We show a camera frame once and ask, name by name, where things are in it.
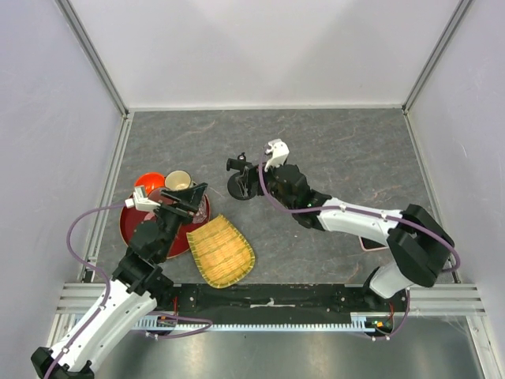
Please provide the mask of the pink case smartphone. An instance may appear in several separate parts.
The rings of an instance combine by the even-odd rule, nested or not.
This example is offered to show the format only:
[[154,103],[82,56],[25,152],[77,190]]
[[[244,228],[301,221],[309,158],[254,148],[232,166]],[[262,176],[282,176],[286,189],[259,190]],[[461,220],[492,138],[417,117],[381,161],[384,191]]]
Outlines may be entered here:
[[359,237],[358,240],[362,250],[365,252],[385,250],[387,248],[385,245],[370,239]]

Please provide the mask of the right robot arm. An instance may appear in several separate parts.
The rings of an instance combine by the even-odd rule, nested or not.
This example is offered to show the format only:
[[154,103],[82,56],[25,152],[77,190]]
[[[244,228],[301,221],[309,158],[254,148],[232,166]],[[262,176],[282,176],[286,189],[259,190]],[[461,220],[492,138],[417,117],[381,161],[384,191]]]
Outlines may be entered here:
[[264,196],[305,228],[356,235],[387,247],[392,262],[376,268],[361,291],[369,310],[381,310],[393,295],[413,284],[432,287],[440,274],[453,270],[448,265],[457,256],[453,240],[419,205],[405,210],[350,205],[312,189],[292,164],[267,170],[231,159],[226,169],[234,172],[227,188],[237,200]]

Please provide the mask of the black phone stand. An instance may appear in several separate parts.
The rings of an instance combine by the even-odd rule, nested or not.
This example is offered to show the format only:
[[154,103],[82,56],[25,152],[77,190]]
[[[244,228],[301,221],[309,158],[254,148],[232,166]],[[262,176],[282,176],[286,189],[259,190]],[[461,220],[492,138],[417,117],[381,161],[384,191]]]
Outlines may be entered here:
[[237,158],[229,158],[226,162],[227,171],[236,171],[227,182],[228,193],[236,200],[247,201],[257,195],[258,173],[257,166],[247,161],[244,152]]

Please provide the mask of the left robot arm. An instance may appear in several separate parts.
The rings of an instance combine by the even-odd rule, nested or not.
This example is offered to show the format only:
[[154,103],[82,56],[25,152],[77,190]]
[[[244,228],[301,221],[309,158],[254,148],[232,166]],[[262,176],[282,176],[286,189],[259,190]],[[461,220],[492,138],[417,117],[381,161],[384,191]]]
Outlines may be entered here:
[[173,302],[174,283],[163,274],[166,260],[181,226],[190,224],[199,210],[208,184],[161,192],[169,204],[148,198],[144,187],[112,208],[153,212],[140,223],[129,240],[125,256],[113,275],[87,261],[82,265],[105,280],[102,294],[80,321],[52,347],[39,347],[31,362],[40,378],[93,378],[105,358],[132,327],[154,310],[166,310]]

